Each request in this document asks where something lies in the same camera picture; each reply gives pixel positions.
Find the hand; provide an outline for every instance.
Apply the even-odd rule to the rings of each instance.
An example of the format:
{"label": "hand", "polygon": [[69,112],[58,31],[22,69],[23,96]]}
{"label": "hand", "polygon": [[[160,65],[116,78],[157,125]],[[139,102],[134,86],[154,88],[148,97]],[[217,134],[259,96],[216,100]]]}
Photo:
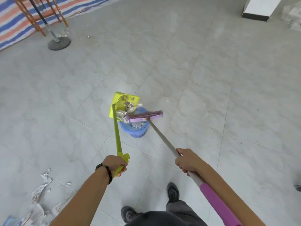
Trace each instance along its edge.
{"label": "hand", "polygon": [[124,166],[122,168],[122,171],[118,173],[117,177],[120,177],[123,172],[126,172],[126,166],[128,165],[128,163],[120,156],[107,156],[102,163],[110,167],[113,176],[114,171],[118,167],[120,167],[121,165]]}
{"label": "hand", "polygon": [[200,164],[200,157],[188,148],[177,148],[177,151],[183,156],[179,156],[175,160],[175,164],[182,169],[184,173],[187,173],[187,171],[196,172]]}

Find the person's left arm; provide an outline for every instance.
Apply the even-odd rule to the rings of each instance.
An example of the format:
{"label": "person's left arm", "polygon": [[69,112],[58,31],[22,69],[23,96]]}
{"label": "person's left arm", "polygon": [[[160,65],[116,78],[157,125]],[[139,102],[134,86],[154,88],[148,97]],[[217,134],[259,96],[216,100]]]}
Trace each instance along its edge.
{"label": "person's left arm", "polygon": [[[120,156],[107,156],[103,164],[110,167],[112,175],[120,165],[125,166],[117,175],[126,171],[128,163]],[[105,167],[98,168],[81,186],[66,207],[50,226],[89,226],[108,186],[109,174]]]}

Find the dustpan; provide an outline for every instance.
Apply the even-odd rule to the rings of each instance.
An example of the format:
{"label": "dustpan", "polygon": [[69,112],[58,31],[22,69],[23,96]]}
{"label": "dustpan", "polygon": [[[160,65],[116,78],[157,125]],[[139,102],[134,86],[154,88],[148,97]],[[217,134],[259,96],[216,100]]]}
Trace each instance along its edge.
{"label": "dustpan", "polygon": [[[116,140],[116,149],[117,149],[117,156],[121,156],[127,163],[129,162],[130,155],[129,154],[123,154],[122,148],[121,148],[121,141],[119,136],[119,130],[118,130],[118,123],[117,120],[121,121],[116,116],[117,110],[123,110],[125,111],[125,102],[133,102],[134,106],[136,106],[139,103],[140,97],[136,95],[130,95],[130,94],[124,94],[120,92],[115,92],[115,95],[113,97],[111,106],[110,106],[110,112],[109,117],[113,118],[114,120],[114,130],[115,130],[115,140]],[[123,166],[118,167],[114,171],[114,177],[118,175],[118,173],[122,170]]]}

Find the person's right arm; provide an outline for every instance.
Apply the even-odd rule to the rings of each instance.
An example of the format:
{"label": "person's right arm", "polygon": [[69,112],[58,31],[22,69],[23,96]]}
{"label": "person's right arm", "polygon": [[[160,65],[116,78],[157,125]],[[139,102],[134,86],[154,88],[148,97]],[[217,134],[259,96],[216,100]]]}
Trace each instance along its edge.
{"label": "person's right arm", "polygon": [[243,226],[265,226],[259,217],[246,203],[231,189],[223,178],[191,149],[177,148],[183,156],[175,160],[175,164],[184,173],[192,171],[198,173],[211,186],[215,193],[223,200]]}

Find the forearm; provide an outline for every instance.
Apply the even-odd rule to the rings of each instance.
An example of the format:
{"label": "forearm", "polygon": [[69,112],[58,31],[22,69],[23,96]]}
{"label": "forearm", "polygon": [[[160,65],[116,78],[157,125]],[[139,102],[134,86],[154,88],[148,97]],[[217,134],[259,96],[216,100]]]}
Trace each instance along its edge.
{"label": "forearm", "polygon": [[98,168],[81,186],[50,226],[89,226],[109,182],[107,169]]}
{"label": "forearm", "polygon": [[231,209],[243,226],[265,226],[223,178],[202,159],[200,159],[197,173],[211,186],[228,208]]}

